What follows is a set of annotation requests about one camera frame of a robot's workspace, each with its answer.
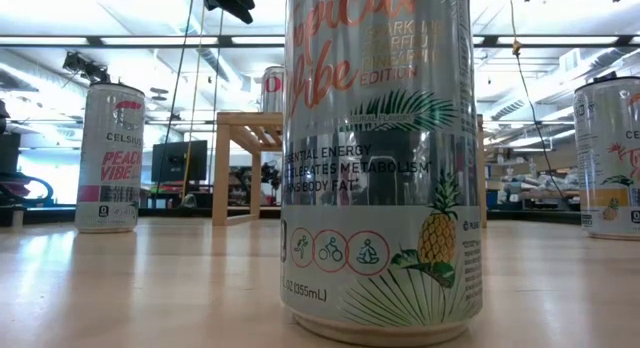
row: ceiling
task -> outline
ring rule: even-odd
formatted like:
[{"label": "ceiling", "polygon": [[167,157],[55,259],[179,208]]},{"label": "ceiling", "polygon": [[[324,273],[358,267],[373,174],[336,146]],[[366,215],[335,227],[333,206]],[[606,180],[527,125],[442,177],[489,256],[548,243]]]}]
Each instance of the ceiling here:
[{"label": "ceiling", "polygon": [[[247,26],[229,14],[223,15],[220,10],[206,12],[202,19],[203,1],[194,0],[189,32],[211,36],[284,35],[286,0],[255,2],[254,23]],[[0,0],[0,36],[182,36],[189,3],[190,0]],[[640,34],[640,0],[513,0],[513,5],[518,35]],[[513,36],[509,0],[471,0],[471,21],[475,35]],[[65,85],[64,94],[68,98],[73,94],[81,95],[88,87],[87,81],[62,69],[69,51],[108,67],[112,80],[135,86],[149,97],[153,96],[151,88],[162,88],[169,91],[166,95],[169,98],[174,91],[182,55],[180,49],[161,46],[155,49],[0,47],[0,72],[2,67],[14,67],[27,75],[27,85],[46,83],[49,88],[34,93],[3,90],[0,86],[4,99],[20,101],[20,107],[28,107],[11,110],[9,105],[12,119],[26,120],[17,127],[18,131],[35,133],[34,129],[39,128],[35,127],[37,122],[33,115],[42,117],[42,110],[46,111],[47,119],[82,117],[82,99],[72,99],[73,103],[67,103],[70,100],[66,99],[65,104],[60,104],[63,93],[56,91]],[[523,49],[522,74],[531,87],[533,103],[540,110],[537,118],[571,106],[574,86],[584,83],[584,75],[572,76],[571,68],[575,67],[567,66],[567,57],[574,55],[579,57],[578,61],[587,62],[587,58],[592,59],[605,51],[602,48],[576,50],[568,47]],[[211,49],[210,53],[217,57],[217,49]],[[474,53],[478,111],[486,115],[485,119],[500,115],[501,120],[525,121],[522,127],[520,124],[489,124],[489,138],[509,134],[509,139],[517,139],[530,134],[532,125],[526,121],[531,121],[532,117],[527,106],[503,114],[505,107],[518,105],[513,101],[523,99],[519,67],[511,49],[477,48]],[[638,72],[638,55],[631,54],[633,49],[624,53],[624,59],[616,60],[612,68],[604,67],[591,73],[604,74],[612,69],[627,74]],[[176,112],[183,120],[211,121],[218,111],[256,111],[264,69],[284,64],[284,48],[281,47],[222,48],[219,54],[219,65],[228,79],[220,79],[223,76],[216,74],[219,67],[215,64],[201,59],[198,65],[196,49],[184,51],[176,94]],[[39,77],[40,81],[30,81],[29,76]],[[153,102],[149,119],[166,120],[170,102],[171,99]],[[570,115],[555,119],[570,119]],[[63,128],[80,129],[81,125],[69,122]],[[189,130],[189,125],[183,123],[173,128],[184,132]],[[549,134],[570,129],[570,125],[555,127]],[[197,124],[196,130],[211,132],[213,126]]]}]

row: celsius energy drink can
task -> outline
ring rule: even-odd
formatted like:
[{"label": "celsius energy drink can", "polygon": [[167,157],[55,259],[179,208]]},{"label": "celsius energy drink can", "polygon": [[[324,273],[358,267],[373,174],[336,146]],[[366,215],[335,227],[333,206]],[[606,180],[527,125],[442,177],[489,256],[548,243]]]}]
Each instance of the celsius energy drink can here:
[{"label": "celsius energy drink can", "polygon": [[640,240],[640,78],[587,84],[573,107],[582,227]]},{"label": "celsius energy drink can", "polygon": [[265,70],[262,76],[262,111],[282,113],[284,110],[284,67],[275,66]]},{"label": "celsius energy drink can", "polygon": [[424,346],[482,306],[469,0],[288,0],[281,296]]},{"label": "celsius energy drink can", "polygon": [[89,88],[75,226],[129,232],[138,221],[144,93],[121,84]]}]

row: can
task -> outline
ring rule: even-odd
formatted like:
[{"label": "can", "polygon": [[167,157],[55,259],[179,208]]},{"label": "can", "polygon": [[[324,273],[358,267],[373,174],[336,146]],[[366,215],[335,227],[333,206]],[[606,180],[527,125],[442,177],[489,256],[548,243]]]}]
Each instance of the can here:
[{"label": "can", "polygon": [[144,99],[122,84],[89,88],[75,217],[81,233],[130,232],[138,222]]},{"label": "can", "polygon": [[596,238],[640,239],[640,78],[580,87],[574,116],[582,227]]},{"label": "can", "polygon": [[274,66],[265,70],[262,76],[261,107],[265,113],[284,111],[284,67]]},{"label": "can", "polygon": [[469,0],[288,0],[281,298],[424,346],[482,306]]}]

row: silver can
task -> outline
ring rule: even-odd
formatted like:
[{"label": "silver can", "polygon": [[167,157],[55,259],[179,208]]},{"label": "silver can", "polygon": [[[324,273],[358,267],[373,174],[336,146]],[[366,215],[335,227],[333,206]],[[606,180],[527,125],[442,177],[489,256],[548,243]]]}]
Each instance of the silver can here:
[{"label": "silver can", "polygon": [[370,346],[482,306],[469,0],[288,0],[281,297]]},{"label": "silver can", "polygon": [[640,78],[578,88],[574,112],[583,228],[640,240]]},{"label": "silver can", "polygon": [[75,217],[82,233],[129,232],[136,226],[144,97],[121,84],[89,88]]},{"label": "silver can", "polygon": [[284,111],[284,67],[275,66],[265,70],[262,76],[262,112]]}]

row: aluminum can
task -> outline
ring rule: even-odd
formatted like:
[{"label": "aluminum can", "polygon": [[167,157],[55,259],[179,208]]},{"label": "aluminum can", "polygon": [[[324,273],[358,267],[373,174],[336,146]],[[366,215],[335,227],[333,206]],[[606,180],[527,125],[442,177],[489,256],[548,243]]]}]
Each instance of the aluminum can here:
[{"label": "aluminum can", "polygon": [[369,346],[482,306],[469,0],[288,0],[281,298]]},{"label": "aluminum can", "polygon": [[129,232],[136,226],[144,98],[121,84],[89,88],[75,217],[81,233]]},{"label": "aluminum can", "polygon": [[284,67],[275,66],[265,70],[262,76],[262,111],[282,113],[284,111]]},{"label": "aluminum can", "polygon": [[640,78],[575,93],[582,227],[596,238],[640,239]]}]

